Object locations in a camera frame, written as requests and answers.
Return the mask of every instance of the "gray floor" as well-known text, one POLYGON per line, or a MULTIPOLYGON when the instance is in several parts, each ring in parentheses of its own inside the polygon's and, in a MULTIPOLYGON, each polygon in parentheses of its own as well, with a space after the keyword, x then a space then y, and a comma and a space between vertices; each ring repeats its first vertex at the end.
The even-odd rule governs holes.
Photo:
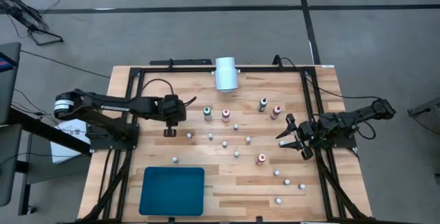
MULTIPOLYGON (((23 1, 45 9, 56 0, 23 1)), ((440 0, 309 0, 310 5, 429 3, 440 0)), ((62 0, 56 8, 298 4, 300 0, 62 0)), ((438 223, 440 186, 433 174, 440 171, 440 137, 416 125, 406 109, 440 96, 440 10, 313 11, 311 18, 322 64, 336 66, 343 94, 381 96, 398 111, 390 121, 374 122, 373 141, 357 138, 374 216, 438 223)), ((66 43, 37 47, 29 38, 18 39, 4 15, 0 15, 0 43, 20 41, 27 51, 106 75, 113 65, 146 65, 168 58, 233 55, 238 63, 262 64, 280 54, 298 64, 312 62, 301 11, 47 14, 45 20, 66 43)), ((47 111, 54 96, 63 91, 107 90, 108 80, 27 54, 21 58, 16 87, 47 111)), ((21 96, 14 99, 25 104, 21 96)), ((347 100, 346 107, 368 103, 347 100)), ((39 211, 17 217, 21 183, 17 175, 11 204, 0 208, 1 219, 5 223, 72 221, 85 179, 78 175, 33 186, 30 201, 39 211)))

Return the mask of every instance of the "small bottle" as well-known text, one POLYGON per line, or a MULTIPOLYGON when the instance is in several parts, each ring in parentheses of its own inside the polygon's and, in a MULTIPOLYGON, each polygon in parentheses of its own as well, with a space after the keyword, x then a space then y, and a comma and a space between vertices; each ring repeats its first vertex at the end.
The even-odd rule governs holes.
POLYGON ((263 164, 264 161, 266 161, 266 155, 264 155, 264 154, 260 154, 260 155, 256 158, 256 164, 257 164, 257 165, 261 165, 261 164, 263 164))
POLYGON ((228 109, 224 109, 221 112, 221 121, 223 121, 224 123, 229 122, 229 115, 230 115, 229 110, 228 109))
POLYGON ((212 120, 211 109, 209 107, 203 108, 203 116, 205 117, 206 121, 212 120))
POLYGON ((272 110, 272 113, 270 113, 270 118, 272 118, 273 120, 276 120, 278 118, 278 116, 281 113, 281 107, 276 106, 274 108, 274 110, 272 110))
POLYGON ((260 103, 258 104, 258 111, 259 112, 264 112, 264 109, 267 106, 267 98, 262 98, 260 100, 260 103))

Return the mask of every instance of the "wooden table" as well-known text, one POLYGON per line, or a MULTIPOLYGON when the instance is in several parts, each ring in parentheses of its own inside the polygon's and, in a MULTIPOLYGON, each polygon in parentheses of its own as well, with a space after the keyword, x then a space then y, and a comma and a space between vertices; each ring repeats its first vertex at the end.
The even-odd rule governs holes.
MULTIPOLYGON (((129 70, 127 66, 113 68, 107 92, 109 96, 125 95, 129 70)), ((316 66, 316 73, 320 87, 340 94, 333 67, 316 66)), ((264 221, 326 220, 315 159, 304 161, 296 150, 279 148, 281 139, 275 139, 287 126, 287 113, 293 113, 298 124, 307 119, 300 74, 241 73, 239 89, 230 93, 217 91, 214 77, 208 73, 148 73, 144 82, 153 78, 169 81, 181 100, 188 101, 193 96, 197 96, 197 100, 187 108, 187 120, 179 123, 177 137, 163 137, 163 122, 139 121, 140 137, 131 161, 122 221, 168 220, 167 216, 139 214, 144 170, 149 166, 196 166, 205 169, 203 215, 177 217, 176 221, 255 221, 256 216, 262 216, 264 221), (262 97, 268 98, 269 104, 266 112, 259 113, 256 108, 262 97), (274 121, 269 113, 276 105, 281 106, 282 113, 274 121), (204 120, 204 107, 212 109, 211 122, 204 120), (227 124, 221 121, 223 109, 231 111, 227 124), (239 125, 237 131, 232 128, 234 124, 239 125), (187 133, 192 133, 193 138, 188 139, 187 133), (209 133, 214 134, 212 141, 208 139, 209 133), (250 144, 245 140, 247 136, 252 137, 250 144), (222 147, 223 141, 228 142, 227 148, 222 147), (234 157, 234 151, 239 151, 238 158, 234 157), (257 166, 256 156, 260 153, 267 155, 267 161, 257 166), (173 157, 179 158, 178 164, 171 161, 173 157), (280 171, 280 176, 273 175, 275 170, 280 171), (285 186, 285 179, 289 179, 291 184, 285 186), (298 188, 300 183, 306 185, 305 190, 298 188), (275 203, 276 197, 281 198, 280 205, 275 203)), ((309 90, 316 112, 313 89, 309 87, 309 90)), ((163 96, 168 93, 168 85, 152 82, 142 95, 163 96)), ((322 91, 321 96, 326 112, 344 111, 341 98, 322 91)), ((120 116, 120 113, 112 111, 105 113, 111 117, 120 116)), ((291 142, 293 137, 283 139, 291 142)), ((334 149, 334 154, 342 188, 363 213, 371 215, 357 158, 343 148, 334 149)), ((88 214, 97 202, 106 155, 107 151, 93 154, 78 218, 88 214)), ((107 177, 112 160, 109 161, 107 177)), ((330 185, 329 193, 334 215, 337 216, 336 200, 330 185)), ((116 213, 118 194, 117 189, 110 217, 116 213)))

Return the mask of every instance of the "blue tray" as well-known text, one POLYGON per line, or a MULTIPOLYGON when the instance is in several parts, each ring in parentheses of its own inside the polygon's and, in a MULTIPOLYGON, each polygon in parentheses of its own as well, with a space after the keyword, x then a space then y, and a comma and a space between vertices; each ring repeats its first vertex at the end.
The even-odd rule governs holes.
POLYGON ((204 210, 203 168, 148 167, 140 198, 142 215, 199 216, 204 210))

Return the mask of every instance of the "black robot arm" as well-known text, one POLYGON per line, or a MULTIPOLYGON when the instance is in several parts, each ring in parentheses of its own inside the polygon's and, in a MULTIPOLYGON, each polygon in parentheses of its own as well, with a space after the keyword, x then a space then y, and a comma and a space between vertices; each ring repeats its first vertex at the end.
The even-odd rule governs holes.
POLYGON ((295 125, 293 115, 287 114, 287 128, 276 138, 281 138, 294 132, 295 142, 283 144, 281 148, 295 148, 301 150, 304 159, 313 157, 312 148, 328 148, 335 139, 350 138, 359 130, 358 124, 368 120, 388 120, 395 114, 390 103, 384 99, 377 99, 372 104, 352 112, 323 113, 319 120, 302 122, 295 125))
POLYGON ((90 139, 112 139, 121 142, 135 139, 138 135, 138 125, 127 124, 127 121, 121 117, 108 117, 101 114, 99 110, 126 112, 145 120, 163 121, 167 126, 164 136, 174 137, 176 130, 172 127, 186 120, 185 107, 186 105, 179 99, 179 96, 174 94, 163 98, 126 99, 75 89, 56 96, 54 115, 60 120, 85 121, 89 125, 86 136, 90 139))

